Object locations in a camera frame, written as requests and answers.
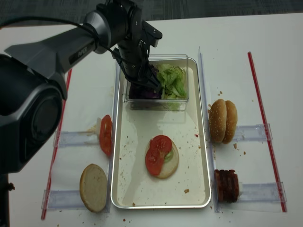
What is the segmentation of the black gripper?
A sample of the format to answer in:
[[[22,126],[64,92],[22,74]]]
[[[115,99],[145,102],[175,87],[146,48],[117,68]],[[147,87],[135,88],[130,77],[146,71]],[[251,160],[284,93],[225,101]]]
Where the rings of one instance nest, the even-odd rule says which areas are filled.
[[[126,79],[142,86],[143,92],[159,92],[161,83],[149,67],[144,42],[124,39],[118,43],[118,50]]]

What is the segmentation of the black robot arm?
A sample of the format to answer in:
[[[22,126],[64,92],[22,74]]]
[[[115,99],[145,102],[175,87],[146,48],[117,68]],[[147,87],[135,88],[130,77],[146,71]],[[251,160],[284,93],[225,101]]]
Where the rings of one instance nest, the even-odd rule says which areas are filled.
[[[125,78],[161,89],[149,66],[162,33],[142,20],[129,0],[108,0],[82,25],[39,42],[8,47],[0,57],[0,224],[9,226],[10,173],[17,173],[49,140],[68,97],[65,74],[91,52],[110,52]]]

